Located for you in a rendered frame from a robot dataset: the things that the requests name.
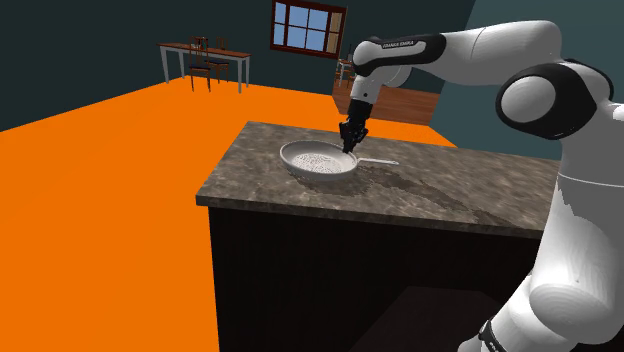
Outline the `dark robot stand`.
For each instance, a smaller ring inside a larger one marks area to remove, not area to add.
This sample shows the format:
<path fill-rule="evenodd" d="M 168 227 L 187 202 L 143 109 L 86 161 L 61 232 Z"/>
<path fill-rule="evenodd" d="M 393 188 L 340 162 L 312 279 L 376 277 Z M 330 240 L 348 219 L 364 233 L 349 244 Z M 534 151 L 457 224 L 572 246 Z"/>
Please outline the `dark robot stand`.
<path fill-rule="evenodd" d="M 410 286 L 349 352 L 457 352 L 499 309 L 482 292 Z"/>

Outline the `small table with chair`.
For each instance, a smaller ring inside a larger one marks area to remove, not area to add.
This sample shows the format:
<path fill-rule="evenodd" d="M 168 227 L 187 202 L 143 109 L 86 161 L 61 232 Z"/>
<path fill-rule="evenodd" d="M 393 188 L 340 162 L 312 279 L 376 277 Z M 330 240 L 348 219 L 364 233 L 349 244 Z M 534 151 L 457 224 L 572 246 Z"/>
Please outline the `small table with chair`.
<path fill-rule="evenodd" d="M 336 65 L 336 71 L 334 80 L 338 82 L 338 86 L 341 87 L 344 81 L 347 82 L 346 86 L 349 86 L 350 80 L 353 76 L 353 49 L 349 46 L 349 52 L 345 59 L 339 59 Z"/>

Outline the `red framed window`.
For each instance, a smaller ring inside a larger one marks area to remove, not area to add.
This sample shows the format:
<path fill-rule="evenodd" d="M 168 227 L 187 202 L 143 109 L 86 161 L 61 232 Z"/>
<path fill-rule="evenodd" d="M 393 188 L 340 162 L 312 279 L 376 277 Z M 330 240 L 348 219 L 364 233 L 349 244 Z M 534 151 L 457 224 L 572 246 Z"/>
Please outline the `red framed window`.
<path fill-rule="evenodd" d="M 348 9 L 304 0 L 272 0 L 272 50 L 338 59 Z"/>

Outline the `dark wooden chair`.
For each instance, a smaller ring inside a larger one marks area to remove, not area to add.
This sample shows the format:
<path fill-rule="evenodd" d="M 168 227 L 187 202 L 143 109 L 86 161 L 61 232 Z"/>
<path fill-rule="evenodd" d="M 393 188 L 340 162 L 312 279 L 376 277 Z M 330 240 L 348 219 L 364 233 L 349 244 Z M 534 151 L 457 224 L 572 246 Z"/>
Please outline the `dark wooden chair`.
<path fill-rule="evenodd" d="M 207 62 L 207 40 L 205 37 L 191 36 L 189 40 L 189 74 L 191 89 L 194 90 L 194 78 L 205 77 L 208 91 L 211 91 L 211 66 Z"/>
<path fill-rule="evenodd" d="M 225 37 L 216 37 L 216 49 L 226 50 L 228 43 Z M 227 59 L 209 57 L 206 62 L 209 64 L 211 68 L 215 70 L 215 75 L 217 82 L 220 82 L 220 74 L 222 71 L 225 72 L 225 80 L 228 81 L 228 73 L 229 73 L 229 61 Z"/>

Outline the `wooden table with white legs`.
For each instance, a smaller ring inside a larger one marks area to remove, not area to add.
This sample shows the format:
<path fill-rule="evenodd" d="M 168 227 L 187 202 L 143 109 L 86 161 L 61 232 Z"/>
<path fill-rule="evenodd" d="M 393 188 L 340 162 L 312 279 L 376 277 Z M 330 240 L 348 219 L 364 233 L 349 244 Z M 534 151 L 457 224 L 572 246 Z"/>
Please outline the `wooden table with white legs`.
<path fill-rule="evenodd" d="M 157 46 L 160 49 L 160 58 L 164 73 L 164 79 L 166 83 L 169 83 L 170 76 L 168 70 L 168 52 L 175 52 L 178 54 L 179 63 L 180 63 L 180 71 L 181 76 L 185 77 L 185 65 L 184 65 L 184 54 L 189 54 L 193 48 L 190 44 L 184 43 L 158 43 Z M 236 52 L 230 50 L 222 50 L 216 48 L 207 48 L 205 50 L 200 50 L 199 54 L 204 57 L 210 58 L 218 58 L 224 59 L 228 61 L 234 61 L 237 63 L 237 83 L 238 83 L 238 92 L 242 92 L 242 87 L 249 86 L 249 65 L 251 62 L 251 55 L 243 52 Z"/>

